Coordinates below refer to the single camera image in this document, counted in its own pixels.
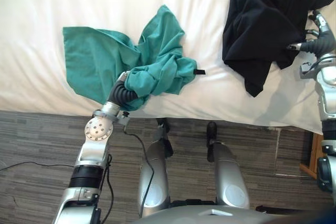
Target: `bed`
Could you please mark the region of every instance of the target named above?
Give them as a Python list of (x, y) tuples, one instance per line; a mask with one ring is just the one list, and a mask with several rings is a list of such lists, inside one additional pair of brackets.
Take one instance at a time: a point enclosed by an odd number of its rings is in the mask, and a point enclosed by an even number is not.
[[(313, 59), (300, 53), (292, 66), (272, 65), (256, 98), (243, 78), (222, 61), (222, 33), (229, 0), (1, 0), (0, 110), (91, 115), (100, 105), (75, 94), (66, 81), (62, 28), (117, 30), (135, 43), (165, 4), (185, 31), (183, 54), (205, 76), (196, 76), (180, 95), (151, 96), (133, 117), (226, 120), (264, 126), (293, 125), (321, 133), (313, 80), (299, 79), (299, 66)], [(336, 3), (321, 12), (336, 33)], [(307, 22), (307, 27), (314, 24)]]

